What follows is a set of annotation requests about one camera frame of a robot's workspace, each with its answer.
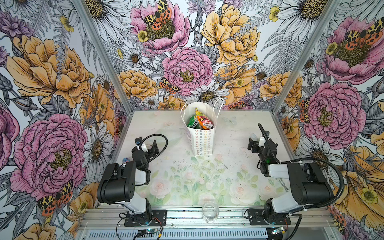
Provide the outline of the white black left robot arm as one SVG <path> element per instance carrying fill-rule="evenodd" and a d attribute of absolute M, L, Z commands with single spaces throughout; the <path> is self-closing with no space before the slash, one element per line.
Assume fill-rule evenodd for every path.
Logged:
<path fill-rule="evenodd" d="M 149 200 L 136 194 L 135 188 L 150 182 L 149 163 L 161 153 L 156 141 L 145 144 L 146 140 L 154 136 L 135 139 L 131 161 L 121 165 L 108 164 L 97 189 L 99 203 L 125 207 L 129 221 L 140 226 L 148 226 L 153 218 Z"/>

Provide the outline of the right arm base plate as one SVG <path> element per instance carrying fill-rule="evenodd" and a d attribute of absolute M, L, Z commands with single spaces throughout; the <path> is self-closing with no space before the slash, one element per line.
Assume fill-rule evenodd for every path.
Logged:
<path fill-rule="evenodd" d="M 267 213 L 264 209 L 247 209 L 244 212 L 244 218 L 249 220 L 251 226 L 261 225 L 291 225 L 289 215 Z"/>

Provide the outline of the white printed paper bag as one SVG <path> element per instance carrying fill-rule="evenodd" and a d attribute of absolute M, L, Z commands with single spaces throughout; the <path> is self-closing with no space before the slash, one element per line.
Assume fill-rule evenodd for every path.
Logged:
<path fill-rule="evenodd" d="M 185 104 L 181 109 L 181 119 L 187 131 L 187 136 L 190 141 L 192 152 L 196 157 L 209 156 L 214 151 L 215 131 L 218 126 L 218 116 L 225 101 L 220 98 L 214 101 L 210 106 L 207 103 L 194 102 Z M 211 130 L 191 129 L 187 127 L 188 121 L 192 115 L 195 115 L 195 108 L 206 115 L 213 123 L 214 128 Z"/>

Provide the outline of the orange snack packet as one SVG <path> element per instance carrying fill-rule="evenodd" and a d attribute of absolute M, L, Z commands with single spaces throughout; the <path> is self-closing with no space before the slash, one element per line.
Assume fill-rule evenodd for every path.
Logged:
<path fill-rule="evenodd" d="M 196 119 L 198 120 L 200 129 L 211 130 L 215 127 L 214 123 L 206 115 L 200 112 L 198 108 L 195 108 L 195 116 L 196 116 Z"/>

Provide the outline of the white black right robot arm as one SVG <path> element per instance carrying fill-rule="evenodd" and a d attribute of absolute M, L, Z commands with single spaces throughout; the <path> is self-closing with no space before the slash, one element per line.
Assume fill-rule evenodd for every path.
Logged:
<path fill-rule="evenodd" d="M 268 178 L 289 180 L 287 193 L 266 200 L 261 218 L 268 224 L 289 222 L 289 215 L 309 208 L 322 208 L 336 199 L 318 162 L 314 160 L 295 160 L 281 162 L 277 158 L 278 144 L 269 137 L 259 123 L 261 137 L 258 141 L 249 139 L 248 150 L 259 157 L 257 168 Z"/>

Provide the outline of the small green snack packet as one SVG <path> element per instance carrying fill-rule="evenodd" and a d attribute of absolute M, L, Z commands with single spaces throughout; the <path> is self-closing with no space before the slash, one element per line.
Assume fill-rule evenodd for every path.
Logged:
<path fill-rule="evenodd" d="M 190 117 L 187 127 L 191 129 L 198 129 L 198 130 L 200 129 L 200 123 L 196 115 L 192 115 Z"/>

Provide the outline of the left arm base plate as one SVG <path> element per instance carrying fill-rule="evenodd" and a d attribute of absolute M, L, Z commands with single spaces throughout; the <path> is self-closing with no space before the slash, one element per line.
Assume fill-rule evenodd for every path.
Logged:
<path fill-rule="evenodd" d="M 125 227 L 165 227 L 167 223 L 167 210 L 152 210 L 152 213 L 145 212 L 143 214 L 126 217 Z"/>

